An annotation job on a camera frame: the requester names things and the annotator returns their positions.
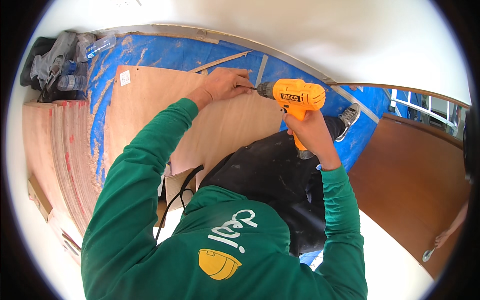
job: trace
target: cordless drill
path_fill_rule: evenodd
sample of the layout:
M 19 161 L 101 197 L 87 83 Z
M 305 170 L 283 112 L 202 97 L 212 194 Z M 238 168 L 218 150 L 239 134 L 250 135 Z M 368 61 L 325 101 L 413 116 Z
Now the cordless drill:
M 265 82 L 254 88 L 260 96 L 276 100 L 285 112 L 294 115 L 300 121 L 307 110 L 318 110 L 325 103 L 325 89 L 319 84 L 308 84 L 302 79 L 279 79 Z M 293 133 L 297 157 L 309 159 L 313 156 Z

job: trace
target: wooden door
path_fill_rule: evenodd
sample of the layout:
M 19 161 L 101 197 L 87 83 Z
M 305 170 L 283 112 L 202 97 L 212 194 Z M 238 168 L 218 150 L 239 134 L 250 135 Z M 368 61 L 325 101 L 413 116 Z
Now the wooden door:
M 421 258 L 468 200 L 461 141 L 384 114 L 348 174 L 359 208 L 437 278 L 461 228 L 429 261 Z

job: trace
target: black pants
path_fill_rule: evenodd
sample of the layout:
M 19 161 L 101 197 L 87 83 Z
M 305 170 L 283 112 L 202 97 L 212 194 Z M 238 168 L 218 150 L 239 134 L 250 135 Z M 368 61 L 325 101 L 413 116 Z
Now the black pants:
M 325 117 L 325 123 L 332 140 L 345 130 L 337 117 Z M 270 205 L 288 225 L 290 254 L 299 256 L 322 250 L 326 240 L 318 164 L 316 156 L 299 159 L 293 136 L 281 131 L 226 156 L 199 188 L 216 185 Z

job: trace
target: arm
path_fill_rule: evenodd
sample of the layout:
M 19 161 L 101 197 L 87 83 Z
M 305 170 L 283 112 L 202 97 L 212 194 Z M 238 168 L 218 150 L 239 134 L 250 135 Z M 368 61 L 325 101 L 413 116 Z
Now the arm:
M 446 230 L 444 230 L 439 236 L 435 238 L 435 246 L 437 248 L 440 248 L 446 241 L 447 239 L 452 235 L 452 233 L 457 230 L 457 228 L 465 221 L 465 218 L 467 217 L 467 210 L 468 210 L 468 202 L 465 202 L 458 212 L 458 215 L 456 215 L 455 220 L 453 220 L 452 224 L 450 227 Z
M 247 70 L 217 68 L 187 98 L 159 112 L 123 149 L 85 232 L 81 271 L 87 299 L 107 295 L 123 274 L 157 249 L 152 232 L 157 187 L 198 111 L 212 101 L 247 93 L 250 86 Z
M 288 133 L 318 157 L 322 166 L 325 202 L 324 260 L 315 270 L 340 299 L 366 299 L 363 237 L 360 215 L 348 175 L 326 127 L 322 113 L 308 111 L 303 121 L 285 114 Z

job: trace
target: sneaker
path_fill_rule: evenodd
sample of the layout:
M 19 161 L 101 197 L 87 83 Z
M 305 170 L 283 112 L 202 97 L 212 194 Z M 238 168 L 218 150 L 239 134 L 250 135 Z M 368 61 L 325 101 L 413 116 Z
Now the sneaker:
M 360 106 L 357 103 L 354 103 L 345 109 L 341 115 L 338 115 L 338 117 L 345 123 L 345 130 L 339 137 L 335 139 L 335 141 L 341 142 L 347 135 L 350 127 L 352 127 L 352 125 L 355 124 L 355 122 L 359 119 Z

